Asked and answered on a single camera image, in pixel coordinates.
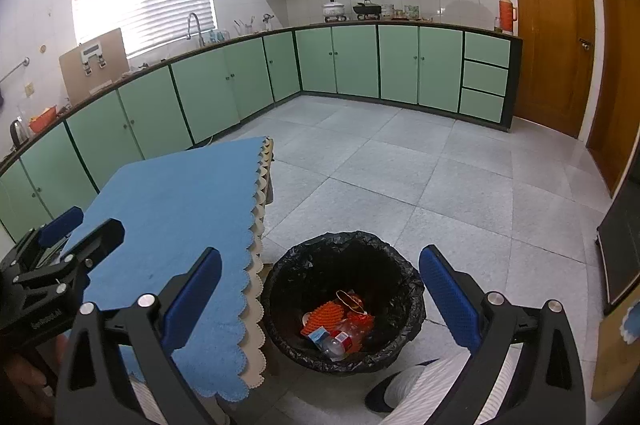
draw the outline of orange basket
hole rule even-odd
[[[43,112],[37,118],[31,118],[29,122],[30,129],[37,134],[38,132],[42,132],[47,128],[52,121],[56,119],[56,106],[49,107],[45,112]]]

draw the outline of black garbage bag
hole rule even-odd
[[[354,290],[376,320],[362,349],[329,360],[300,335],[302,316],[338,290]],[[420,274],[392,246],[363,231],[325,233],[294,246],[276,262],[262,292],[263,323],[284,355],[318,371],[374,373],[394,363],[426,319]]]

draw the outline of towel rack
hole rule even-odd
[[[19,69],[21,66],[27,67],[29,65],[29,57],[25,56],[24,60],[22,62],[20,62],[20,64],[18,64],[17,66],[15,66],[15,68],[13,68],[11,71],[9,71],[6,75],[4,75],[2,78],[0,78],[0,84],[2,84],[2,82],[5,81],[5,79],[7,79],[9,77],[9,75],[14,72],[16,69]]]

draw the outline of drawer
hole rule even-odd
[[[460,114],[467,114],[500,123],[504,98],[485,92],[462,88]]]
[[[507,69],[496,68],[465,60],[465,74],[462,85],[504,96],[507,90]]]
[[[465,58],[508,68],[510,50],[508,40],[465,32]]]

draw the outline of gray tiled floor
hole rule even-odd
[[[275,141],[265,261],[327,231],[370,231],[416,265],[420,250],[435,243],[485,290],[523,305],[564,302],[590,393],[602,315],[593,239],[610,199],[581,142],[518,118],[504,133],[308,96],[229,139],[255,135]],[[232,414],[239,425],[379,423],[362,402],[377,381],[459,350],[428,294],[425,302],[429,321],[387,370],[333,378],[279,355],[280,374],[267,374]],[[588,399],[588,424],[610,404]]]

